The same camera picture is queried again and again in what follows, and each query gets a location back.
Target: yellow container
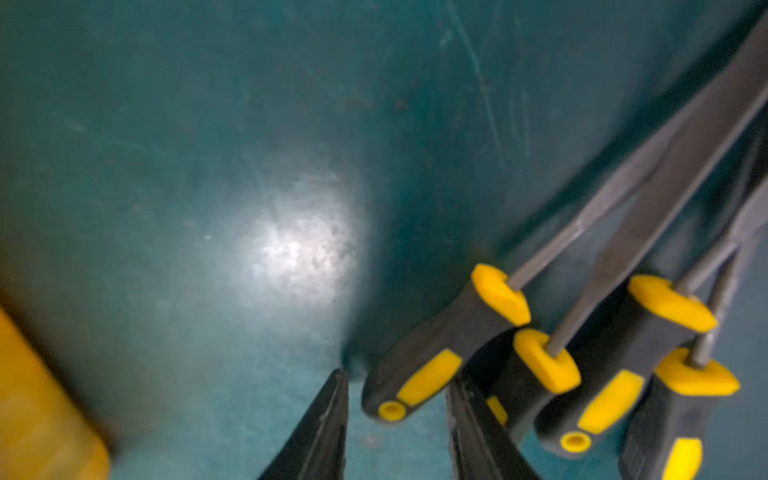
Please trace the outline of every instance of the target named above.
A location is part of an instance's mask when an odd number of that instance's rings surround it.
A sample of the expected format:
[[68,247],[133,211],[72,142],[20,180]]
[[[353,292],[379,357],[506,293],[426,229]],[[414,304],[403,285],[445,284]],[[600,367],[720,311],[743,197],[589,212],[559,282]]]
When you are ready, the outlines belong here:
[[104,443],[0,310],[0,478],[108,477]]

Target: yellow and black handle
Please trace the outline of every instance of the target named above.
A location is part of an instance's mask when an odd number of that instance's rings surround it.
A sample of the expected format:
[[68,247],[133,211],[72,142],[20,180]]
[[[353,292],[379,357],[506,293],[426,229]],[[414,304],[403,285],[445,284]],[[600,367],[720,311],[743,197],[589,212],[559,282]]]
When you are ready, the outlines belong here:
[[412,414],[498,334],[531,322],[528,302],[506,284],[507,275],[479,264],[467,286],[382,357],[366,378],[362,409],[382,422]]
[[703,303],[675,292],[663,278],[636,275],[628,289],[620,318],[574,352],[579,387],[555,398],[535,420],[539,441],[556,455],[583,456],[632,410],[669,352],[717,326]]
[[649,392],[629,422],[619,470],[624,480],[693,480],[703,459],[712,410],[740,384],[714,360],[698,370],[674,350],[656,368]]
[[515,444],[547,403],[581,383],[576,362],[568,351],[563,350],[556,358],[547,354],[548,340],[549,335],[538,330],[519,330],[509,361],[490,389],[488,406]]

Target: teal workbench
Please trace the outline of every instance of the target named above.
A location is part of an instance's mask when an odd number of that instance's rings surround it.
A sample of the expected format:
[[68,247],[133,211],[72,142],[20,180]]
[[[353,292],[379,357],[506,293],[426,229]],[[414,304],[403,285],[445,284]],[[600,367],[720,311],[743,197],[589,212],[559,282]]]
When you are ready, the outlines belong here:
[[[474,263],[512,269],[542,245],[762,7],[3,2],[2,305],[110,443],[114,480],[255,478],[342,361],[347,478],[449,478],[442,397],[376,425],[366,369]],[[643,271],[703,251],[736,161]],[[620,215],[526,289],[536,326]],[[768,475],[766,286],[768,241],[717,348],[743,389],[701,480]],[[532,436],[522,450],[546,479],[612,479],[620,434],[580,462]]]

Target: yellow object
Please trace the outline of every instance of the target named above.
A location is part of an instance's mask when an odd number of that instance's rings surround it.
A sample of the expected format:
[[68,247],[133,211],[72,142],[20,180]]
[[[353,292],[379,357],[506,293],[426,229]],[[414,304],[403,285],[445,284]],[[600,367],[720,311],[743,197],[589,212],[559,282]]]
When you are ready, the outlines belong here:
[[496,417],[498,422],[502,424],[502,427],[506,427],[507,421],[509,420],[509,414],[506,410],[504,410],[502,403],[498,401],[498,397],[496,395],[492,395],[488,398],[488,400],[485,400],[485,403],[488,404],[488,407],[491,409],[493,416]]
[[658,367],[656,376],[673,392],[685,396],[731,396],[741,388],[727,368],[710,360],[704,370],[685,364],[688,349],[675,349]]
[[560,446],[570,453],[583,453],[592,446],[592,439],[583,432],[568,432],[560,439]]
[[397,398],[410,406],[418,405],[446,386],[461,365],[460,356],[450,349],[443,350],[408,379]]
[[701,466],[703,449],[699,439],[676,439],[662,480],[694,480]]
[[406,406],[397,400],[390,400],[379,405],[379,416],[387,422],[397,422],[406,416]]
[[581,374],[566,350],[557,358],[550,357],[545,350],[547,341],[549,335],[546,333],[523,329],[515,334],[512,345],[538,381],[550,392],[561,395],[579,386]]
[[0,366],[0,478],[108,478],[104,444],[2,310]]
[[635,275],[629,281],[629,293],[646,310],[698,333],[717,326],[717,319],[695,296],[682,296],[672,290],[669,280],[653,275]]
[[604,432],[629,412],[643,391],[643,384],[642,376],[621,370],[589,404],[578,421],[578,428],[594,435]]
[[482,301],[509,320],[514,326],[528,325],[531,310],[523,292],[515,292],[506,284],[507,274],[490,265],[478,263],[472,271],[472,284]]

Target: scratched surface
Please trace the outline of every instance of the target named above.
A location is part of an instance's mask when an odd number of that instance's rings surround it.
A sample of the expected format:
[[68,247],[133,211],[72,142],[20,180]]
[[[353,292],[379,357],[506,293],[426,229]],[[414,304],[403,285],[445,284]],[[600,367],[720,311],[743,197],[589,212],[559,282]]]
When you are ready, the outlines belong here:
[[[3,2],[2,304],[108,438],[114,479],[255,478],[341,362],[347,478],[449,478],[442,399],[375,425],[367,366],[475,262],[512,269],[546,241],[758,3]],[[734,163],[643,270],[702,251]],[[526,289],[540,328],[617,219]],[[755,264],[717,350],[743,391],[702,479],[766,474],[750,363],[768,243]],[[581,462],[522,448],[545,478],[617,478],[620,434]]]

